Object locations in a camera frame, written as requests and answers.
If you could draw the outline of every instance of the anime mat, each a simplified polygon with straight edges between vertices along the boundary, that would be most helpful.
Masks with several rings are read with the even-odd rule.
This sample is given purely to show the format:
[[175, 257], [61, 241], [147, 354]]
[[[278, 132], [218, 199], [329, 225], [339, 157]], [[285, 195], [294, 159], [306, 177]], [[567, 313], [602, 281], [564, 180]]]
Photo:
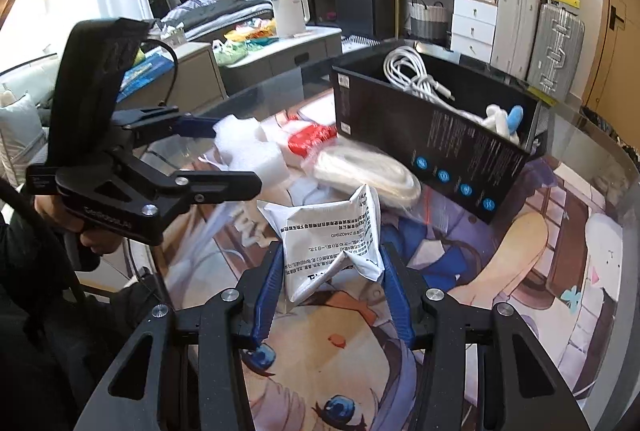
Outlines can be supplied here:
[[[271, 194], [266, 199], [288, 205], [337, 199], [293, 172]], [[604, 197], [545, 158], [527, 164], [491, 225], [432, 190], [422, 202], [429, 223], [383, 212], [382, 240], [460, 302], [512, 303], [583, 405], [620, 288], [622, 229], [605, 214]], [[176, 306], [204, 303], [234, 286], [274, 239], [255, 202], [228, 210], [222, 222], [212, 223], [212, 213], [193, 208], [154, 249], [171, 264], [166, 282]], [[466, 352], [463, 429], [475, 429], [475, 352]], [[269, 338], [242, 361], [258, 431], [400, 431], [422, 354], [398, 340], [382, 287], [345, 270], [302, 305], [276, 313]]]

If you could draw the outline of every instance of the blue book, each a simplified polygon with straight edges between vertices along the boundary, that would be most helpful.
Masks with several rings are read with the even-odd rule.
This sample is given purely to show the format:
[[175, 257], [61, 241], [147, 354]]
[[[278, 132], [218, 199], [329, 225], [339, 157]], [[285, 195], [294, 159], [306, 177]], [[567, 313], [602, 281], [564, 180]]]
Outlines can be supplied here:
[[125, 72], [122, 86], [116, 102], [129, 97], [134, 92], [155, 81], [174, 67], [174, 62], [163, 55], [156, 53], [150, 55], [142, 63]]

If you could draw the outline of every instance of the white desk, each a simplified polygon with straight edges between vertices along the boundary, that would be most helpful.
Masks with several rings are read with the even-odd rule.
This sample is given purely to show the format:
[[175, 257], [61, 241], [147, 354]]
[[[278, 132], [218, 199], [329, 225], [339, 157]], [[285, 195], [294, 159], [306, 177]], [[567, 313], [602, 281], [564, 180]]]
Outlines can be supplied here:
[[305, 63], [340, 55], [341, 33], [339, 28], [308, 26], [304, 34], [279, 39], [252, 52], [237, 63], [220, 68], [225, 89], [233, 95]]
[[324, 39], [329, 36], [340, 35], [342, 30], [339, 28], [333, 28], [328, 26], [308, 26], [304, 34], [299, 34], [294, 37], [287, 37], [279, 39], [263, 49], [250, 53], [247, 57], [240, 59], [237, 63], [229, 65], [226, 68], [240, 68], [242, 66], [250, 65], [258, 59], [270, 57], [278, 52], [284, 52], [285, 50], [307, 43], [311, 43], [318, 39]]
[[[451, 49], [489, 63], [494, 46], [495, 0], [454, 0]], [[400, 0], [396, 0], [396, 37], [400, 34]]]

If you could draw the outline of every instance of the white coiled cable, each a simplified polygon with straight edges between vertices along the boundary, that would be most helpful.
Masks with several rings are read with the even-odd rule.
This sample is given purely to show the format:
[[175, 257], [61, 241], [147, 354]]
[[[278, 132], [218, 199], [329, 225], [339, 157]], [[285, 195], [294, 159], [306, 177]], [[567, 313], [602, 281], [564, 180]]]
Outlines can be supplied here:
[[351, 145], [335, 144], [321, 150], [313, 177], [349, 194], [367, 184], [388, 207], [408, 209], [422, 191], [419, 180], [397, 160]]
[[[402, 68], [410, 69], [410, 71], [415, 73], [414, 77], [404, 75]], [[409, 92], [414, 96], [447, 108], [478, 124], [482, 124], [482, 121], [484, 121], [483, 118], [470, 114], [465, 110], [457, 110], [449, 103], [446, 103], [440, 95], [448, 100], [455, 101], [455, 98], [451, 95], [451, 91], [446, 86], [437, 82], [433, 76], [427, 72], [420, 54], [409, 46], [401, 46], [389, 52], [385, 57], [383, 71], [389, 83], [404, 92]]]

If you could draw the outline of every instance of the anime character eye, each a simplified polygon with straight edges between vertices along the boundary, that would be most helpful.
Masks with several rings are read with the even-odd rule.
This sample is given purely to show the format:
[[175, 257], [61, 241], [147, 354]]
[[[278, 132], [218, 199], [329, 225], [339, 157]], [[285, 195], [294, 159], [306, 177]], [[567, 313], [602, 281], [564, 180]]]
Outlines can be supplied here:
[[344, 395], [331, 397], [322, 409], [316, 404], [314, 411], [326, 424], [340, 431], [365, 431], [367, 428], [364, 415], [360, 418], [359, 424], [349, 425], [356, 413], [356, 404], [351, 398]]
[[356, 404], [353, 400], [342, 395], [331, 397], [324, 405], [324, 413], [334, 422], [347, 424], [356, 412]]
[[252, 372], [262, 377], [274, 375], [273, 373], [268, 373], [267, 370], [276, 361], [276, 352], [268, 344], [262, 343], [255, 351], [242, 350], [240, 357], [244, 365]]

